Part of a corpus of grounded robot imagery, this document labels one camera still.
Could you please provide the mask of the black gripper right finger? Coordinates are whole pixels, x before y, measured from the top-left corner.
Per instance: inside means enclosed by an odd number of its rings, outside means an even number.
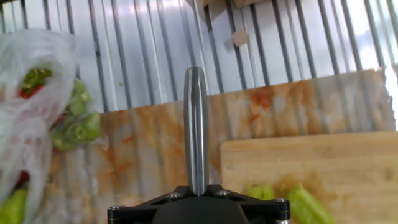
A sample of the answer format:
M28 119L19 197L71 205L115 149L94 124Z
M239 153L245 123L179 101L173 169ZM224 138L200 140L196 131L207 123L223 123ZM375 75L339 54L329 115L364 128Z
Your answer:
M249 186L244 194L211 185L200 197L200 223L290 223L290 202L275 198L269 185Z

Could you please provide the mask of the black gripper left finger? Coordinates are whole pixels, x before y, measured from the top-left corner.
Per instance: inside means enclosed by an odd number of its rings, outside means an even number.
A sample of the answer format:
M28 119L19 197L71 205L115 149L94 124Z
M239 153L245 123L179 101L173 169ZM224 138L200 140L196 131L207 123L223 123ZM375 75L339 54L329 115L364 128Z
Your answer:
M170 193L163 194L136 206L113 205L107 209L107 224L150 223L158 209L164 205L194 196L195 194L191 192L188 186L179 186Z

